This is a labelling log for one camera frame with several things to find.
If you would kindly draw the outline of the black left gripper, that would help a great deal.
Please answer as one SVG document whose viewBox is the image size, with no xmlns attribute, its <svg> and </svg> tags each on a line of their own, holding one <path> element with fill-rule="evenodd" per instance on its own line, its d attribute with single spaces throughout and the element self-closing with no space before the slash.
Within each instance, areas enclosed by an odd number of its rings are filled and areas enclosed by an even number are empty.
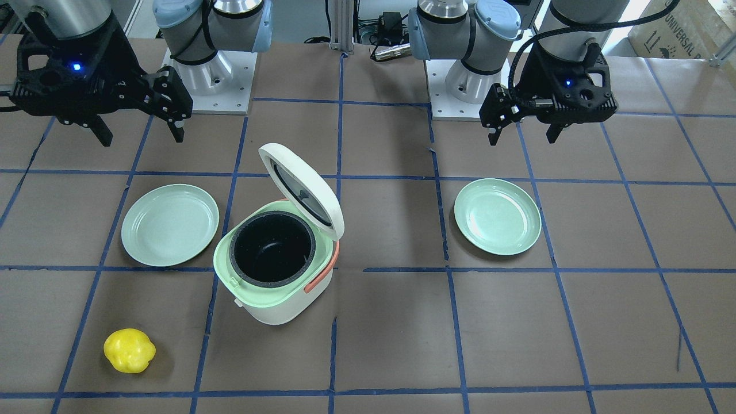
<svg viewBox="0 0 736 414">
<path fill-rule="evenodd" d="M 584 44 L 576 61 L 533 45 L 510 92 L 502 84 L 492 84 L 480 107 L 489 144 L 497 145 L 503 129 L 513 123 L 512 98 L 523 115 L 549 125 L 545 133 L 549 144 L 557 142 L 567 125 L 607 120 L 618 110 L 610 81 L 610 68 L 597 42 Z"/>
</svg>

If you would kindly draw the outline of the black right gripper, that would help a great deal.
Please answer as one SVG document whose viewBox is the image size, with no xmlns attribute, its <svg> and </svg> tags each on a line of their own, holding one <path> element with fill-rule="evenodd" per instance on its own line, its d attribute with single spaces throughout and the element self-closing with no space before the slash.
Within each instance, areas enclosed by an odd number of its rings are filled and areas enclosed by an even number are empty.
<svg viewBox="0 0 736 414">
<path fill-rule="evenodd" d="M 103 114 L 137 109 L 185 136 L 194 100 L 173 66 L 147 73 L 113 11 L 19 11 L 27 33 L 17 49 L 16 79 L 2 87 L 10 110 L 80 125 L 110 147 Z"/>
</svg>

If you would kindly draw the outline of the green plate near right arm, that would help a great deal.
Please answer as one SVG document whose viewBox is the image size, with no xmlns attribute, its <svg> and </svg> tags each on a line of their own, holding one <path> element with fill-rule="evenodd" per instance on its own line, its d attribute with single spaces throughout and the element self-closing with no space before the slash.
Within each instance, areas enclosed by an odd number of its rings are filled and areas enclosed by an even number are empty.
<svg viewBox="0 0 736 414">
<path fill-rule="evenodd" d="M 132 204 L 121 225 L 127 254 L 152 267 L 180 265 L 210 245 L 219 227 L 216 200 L 200 187 L 158 187 Z"/>
</svg>

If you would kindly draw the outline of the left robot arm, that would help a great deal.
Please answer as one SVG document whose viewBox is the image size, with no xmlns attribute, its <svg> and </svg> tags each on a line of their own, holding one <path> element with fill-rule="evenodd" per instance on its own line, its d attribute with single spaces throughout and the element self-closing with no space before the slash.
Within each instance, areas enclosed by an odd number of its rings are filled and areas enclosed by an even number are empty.
<svg viewBox="0 0 736 414">
<path fill-rule="evenodd" d="M 510 63 L 506 82 L 482 89 L 479 116 L 489 144 L 527 116 L 549 126 L 549 143 L 571 125 L 612 117 L 618 103 L 600 47 L 610 30 L 597 24 L 617 23 L 626 7 L 626 1 L 550 2 L 520 78 Z M 479 78 L 501 73 L 525 28 L 515 2 L 507 1 L 418 1 L 407 16 L 413 57 L 455 60 L 463 74 Z"/>
</svg>

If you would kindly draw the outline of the green plate near left arm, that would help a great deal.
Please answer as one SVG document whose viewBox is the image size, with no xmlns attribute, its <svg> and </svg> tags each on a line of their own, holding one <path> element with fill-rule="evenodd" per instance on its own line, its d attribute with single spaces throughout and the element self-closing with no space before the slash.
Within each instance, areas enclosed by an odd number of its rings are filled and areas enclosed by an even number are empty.
<svg viewBox="0 0 736 414">
<path fill-rule="evenodd" d="M 497 178 L 463 186 L 455 198 L 453 215 L 471 244 L 497 256 L 528 251 L 542 231 L 541 211 L 530 194 Z"/>
</svg>

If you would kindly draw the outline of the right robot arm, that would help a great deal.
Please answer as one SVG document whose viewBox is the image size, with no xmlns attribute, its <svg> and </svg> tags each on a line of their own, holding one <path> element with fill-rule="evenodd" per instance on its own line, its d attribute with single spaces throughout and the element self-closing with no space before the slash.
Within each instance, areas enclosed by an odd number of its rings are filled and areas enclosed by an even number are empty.
<svg viewBox="0 0 736 414">
<path fill-rule="evenodd" d="M 269 1 L 155 1 L 155 21 L 171 65 L 142 68 L 108 1 L 10 1 L 26 26 L 16 78 L 2 86 L 3 112 L 53 116 L 89 129 L 103 146 L 113 135 L 103 114 L 136 109 L 165 121 L 181 143 L 194 96 L 224 91 L 232 71 L 224 52 L 265 52 Z"/>
</svg>

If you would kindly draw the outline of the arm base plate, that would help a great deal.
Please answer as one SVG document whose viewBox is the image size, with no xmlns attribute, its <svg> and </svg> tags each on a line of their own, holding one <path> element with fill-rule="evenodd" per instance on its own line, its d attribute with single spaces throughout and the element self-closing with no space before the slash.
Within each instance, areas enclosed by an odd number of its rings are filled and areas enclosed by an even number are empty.
<svg viewBox="0 0 736 414">
<path fill-rule="evenodd" d="M 480 109 L 490 86 L 507 85 L 510 65 L 504 60 L 499 72 L 476 74 L 460 60 L 426 60 L 428 94 L 436 121 L 480 121 Z"/>
<path fill-rule="evenodd" d="M 250 112 L 255 52 L 219 51 L 207 63 L 188 66 L 164 53 L 163 65 L 176 69 L 193 99 L 193 113 L 243 115 Z"/>
</svg>

